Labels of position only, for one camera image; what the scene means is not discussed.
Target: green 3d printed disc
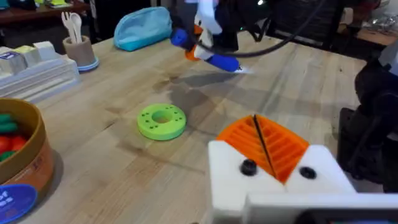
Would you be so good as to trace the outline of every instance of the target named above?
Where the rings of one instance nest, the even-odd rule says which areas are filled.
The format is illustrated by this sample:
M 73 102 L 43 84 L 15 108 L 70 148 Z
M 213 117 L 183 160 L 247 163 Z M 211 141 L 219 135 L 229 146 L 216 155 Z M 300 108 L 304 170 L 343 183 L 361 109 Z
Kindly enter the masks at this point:
M 184 132 L 186 123 L 187 118 L 180 108 L 165 103 L 150 105 L 137 117 L 141 134 L 158 141 L 178 137 Z

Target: blue pencil case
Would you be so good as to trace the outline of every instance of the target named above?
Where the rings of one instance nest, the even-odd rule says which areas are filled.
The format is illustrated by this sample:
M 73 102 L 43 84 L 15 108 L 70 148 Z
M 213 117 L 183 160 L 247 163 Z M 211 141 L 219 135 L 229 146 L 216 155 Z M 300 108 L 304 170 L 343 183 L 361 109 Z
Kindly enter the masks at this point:
M 124 16 L 114 31 L 116 47 L 133 51 L 169 38 L 172 21 L 164 7 L 149 7 Z

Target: cup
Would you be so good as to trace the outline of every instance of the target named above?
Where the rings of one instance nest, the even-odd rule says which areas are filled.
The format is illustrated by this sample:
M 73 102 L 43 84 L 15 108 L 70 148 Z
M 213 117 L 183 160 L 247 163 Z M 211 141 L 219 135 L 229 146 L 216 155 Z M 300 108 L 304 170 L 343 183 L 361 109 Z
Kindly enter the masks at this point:
M 90 38 L 82 36 L 82 43 L 73 44 L 70 37 L 63 40 L 63 47 L 70 59 L 74 60 L 78 67 L 84 67 L 95 63 L 93 46 Z

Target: white spoon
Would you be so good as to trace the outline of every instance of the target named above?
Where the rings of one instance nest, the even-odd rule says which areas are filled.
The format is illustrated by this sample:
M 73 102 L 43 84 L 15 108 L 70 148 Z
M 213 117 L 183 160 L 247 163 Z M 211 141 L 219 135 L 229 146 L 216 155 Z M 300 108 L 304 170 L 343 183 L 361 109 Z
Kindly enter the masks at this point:
M 77 13 L 70 14 L 70 20 L 73 22 L 73 29 L 75 30 L 76 40 L 78 43 L 82 43 L 81 39 L 81 18 Z

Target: round box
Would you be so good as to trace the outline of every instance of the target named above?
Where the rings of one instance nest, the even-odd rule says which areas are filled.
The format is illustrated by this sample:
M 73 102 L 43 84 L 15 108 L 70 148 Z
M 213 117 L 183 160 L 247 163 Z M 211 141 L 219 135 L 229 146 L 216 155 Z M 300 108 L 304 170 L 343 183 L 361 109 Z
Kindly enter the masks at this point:
M 11 114 L 19 133 L 30 137 L 25 146 L 0 162 L 0 223 L 9 222 L 40 203 L 53 179 L 53 156 L 40 111 L 16 99 L 0 98 L 0 113 Z

